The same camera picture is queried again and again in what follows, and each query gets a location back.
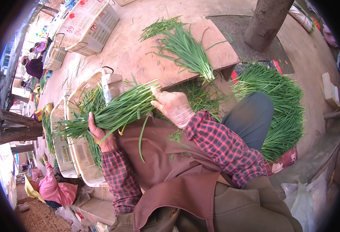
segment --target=dark gray pants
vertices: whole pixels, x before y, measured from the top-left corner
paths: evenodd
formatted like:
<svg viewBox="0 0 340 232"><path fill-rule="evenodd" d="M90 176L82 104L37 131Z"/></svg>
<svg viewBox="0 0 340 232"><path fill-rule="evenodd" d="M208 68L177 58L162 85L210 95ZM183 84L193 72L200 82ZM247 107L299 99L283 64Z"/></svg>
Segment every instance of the dark gray pants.
<svg viewBox="0 0 340 232"><path fill-rule="evenodd" d="M273 102L268 95L254 92L238 102L221 123L238 134L248 147L260 151L273 113Z"/></svg>

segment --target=jacket button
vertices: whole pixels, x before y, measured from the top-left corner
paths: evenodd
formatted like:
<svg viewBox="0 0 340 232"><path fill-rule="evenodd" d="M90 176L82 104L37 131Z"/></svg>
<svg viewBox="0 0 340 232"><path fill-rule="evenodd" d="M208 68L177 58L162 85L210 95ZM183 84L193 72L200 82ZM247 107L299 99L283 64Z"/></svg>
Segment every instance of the jacket button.
<svg viewBox="0 0 340 232"><path fill-rule="evenodd" d="M177 209L174 209L172 212L171 212L171 215L170 217L174 216L176 214L176 211L178 211Z"/></svg>

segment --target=plaid sleeve cover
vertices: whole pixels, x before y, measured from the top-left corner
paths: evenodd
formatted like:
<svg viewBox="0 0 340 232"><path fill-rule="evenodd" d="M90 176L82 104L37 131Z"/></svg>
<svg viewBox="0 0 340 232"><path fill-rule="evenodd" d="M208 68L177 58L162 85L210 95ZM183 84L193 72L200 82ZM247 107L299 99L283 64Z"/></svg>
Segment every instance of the plaid sleeve cover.
<svg viewBox="0 0 340 232"><path fill-rule="evenodd" d="M102 173L114 197L115 215L133 212L142 192L123 151L102 152Z"/></svg>
<svg viewBox="0 0 340 232"><path fill-rule="evenodd" d="M214 122L206 110L196 113L184 131L187 139L207 152L237 187L242 188L252 178L267 175L261 153L249 148L225 125Z"/></svg>

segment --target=hand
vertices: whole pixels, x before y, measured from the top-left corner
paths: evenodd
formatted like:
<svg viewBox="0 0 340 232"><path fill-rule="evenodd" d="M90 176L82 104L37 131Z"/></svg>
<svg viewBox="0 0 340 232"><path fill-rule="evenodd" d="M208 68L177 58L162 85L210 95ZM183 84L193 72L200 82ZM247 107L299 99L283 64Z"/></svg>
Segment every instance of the hand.
<svg viewBox="0 0 340 232"><path fill-rule="evenodd" d="M151 90L157 100L151 101L151 104L180 129L184 128L195 115L184 93L162 92L155 87L151 87Z"/></svg>
<svg viewBox="0 0 340 232"><path fill-rule="evenodd" d="M102 152L112 151L118 148L113 134L110 134L102 143L99 143L107 133L95 125L92 112L89 113L89 129L94 135L94 140L100 146Z"/></svg>
<svg viewBox="0 0 340 232"><path fill-rule="evenodd" d="M41 154L41 158L44 160L44 163L48 163L48 161L47 161L47 155L45 154L45 152L43 152L43 153Z"/></svg>

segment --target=low wooden table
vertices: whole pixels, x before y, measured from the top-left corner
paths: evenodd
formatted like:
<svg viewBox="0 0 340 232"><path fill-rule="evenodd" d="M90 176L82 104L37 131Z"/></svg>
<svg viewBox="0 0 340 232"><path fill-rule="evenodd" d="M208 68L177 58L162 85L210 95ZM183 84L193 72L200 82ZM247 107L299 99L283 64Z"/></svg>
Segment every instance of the low wooden table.
<svg viewBox="0 0 340 232"><path fill-rule="evenodd" d="M207 49L211 45L225 41L225 37L211 20L204 20L192 24L184 25L184 28L190 28L191 35L197 41L202 38L203 48ZM152 81L156 78L163 88L169 88L184 81L198 77L199 73L183 71L178 73L183 67L177 66L173 61L160 57L151 52L158 52L154 46L159 46L158 39L163 35L151 37L137 46L130 48L126 53L121 54L119 59L120 69L117 74L122 75L123 80L132 80L131 74L135 77L138 84ZM229 79L234 67L240 62L236 52L228 42L215 45L206 51L211 65L214 69L220 71L226 80Z"/></svg>

